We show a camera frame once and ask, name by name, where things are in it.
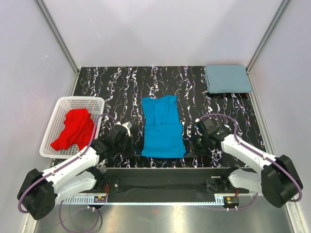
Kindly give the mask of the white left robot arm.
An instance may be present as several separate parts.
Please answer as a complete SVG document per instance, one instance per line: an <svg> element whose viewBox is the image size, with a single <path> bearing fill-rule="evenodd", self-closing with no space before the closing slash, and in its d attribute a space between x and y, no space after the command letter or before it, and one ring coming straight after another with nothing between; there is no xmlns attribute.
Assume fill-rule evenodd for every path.
<svg viewBox="0 0 311 233"><path fill-rule="evenodd" d="M109 133L54 167L29 171L17 194L18 210L40 220L66 198L82 191L102 191L104 175L96 166L118 153L133 154L131 132L124 125L114 126Z"/></svg>

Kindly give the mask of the bright blue t-shirt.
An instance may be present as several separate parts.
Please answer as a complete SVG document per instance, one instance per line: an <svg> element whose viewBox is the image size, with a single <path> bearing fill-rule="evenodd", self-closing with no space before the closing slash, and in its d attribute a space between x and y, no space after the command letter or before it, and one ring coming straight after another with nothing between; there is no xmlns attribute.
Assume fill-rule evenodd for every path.
<svg viewBox="0 0 311 233"><path fill-rule="evenodd" d="M142 155L161 159L184 157L186 150L177 97L171 95L159 99L144 97L142 109L145 117Z"/></svg>

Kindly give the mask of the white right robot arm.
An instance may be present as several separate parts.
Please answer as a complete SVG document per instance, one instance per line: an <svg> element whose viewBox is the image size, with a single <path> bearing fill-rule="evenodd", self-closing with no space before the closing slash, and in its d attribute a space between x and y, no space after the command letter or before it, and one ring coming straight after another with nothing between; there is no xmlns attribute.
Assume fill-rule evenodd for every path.
<svg viewBox="0 0 311 233"><path fill-rule="evenodd" d="M191 131L190 153L204 155L215 149L236 157L252 170L238 166L227 169L214 183L207 184L212 191L254 191L277 208L302 199L303 184L288 156L277 157L259 150L239 138L236 131L221 128L209 118L196 119Z"/></svg>

